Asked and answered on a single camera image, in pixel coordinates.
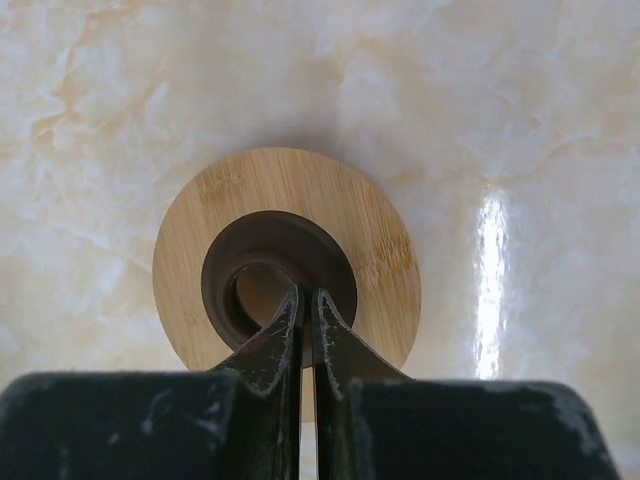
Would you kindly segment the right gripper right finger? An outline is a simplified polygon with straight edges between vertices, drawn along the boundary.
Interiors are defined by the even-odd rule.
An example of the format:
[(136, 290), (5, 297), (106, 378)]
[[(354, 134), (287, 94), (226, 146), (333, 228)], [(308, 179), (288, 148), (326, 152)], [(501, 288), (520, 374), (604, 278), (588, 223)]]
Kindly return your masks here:
[(350, 384), (410, 377), (346, 324), (327, 290), (313, 293), (310, 316), (318, 477), (365, 479), (370, 467), (359, 465), (357, 450), (370, 446), (370, 433), (351, 413)]

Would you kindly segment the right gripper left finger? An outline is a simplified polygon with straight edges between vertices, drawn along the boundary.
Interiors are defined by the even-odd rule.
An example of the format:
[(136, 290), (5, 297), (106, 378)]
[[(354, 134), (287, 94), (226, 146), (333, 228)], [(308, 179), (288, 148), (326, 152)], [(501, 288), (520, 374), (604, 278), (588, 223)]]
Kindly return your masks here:
[(303, 288), (295, 286), (272, 320), (213, 370), (230, 381), (218, 478), (299, 477), (302, 357)]

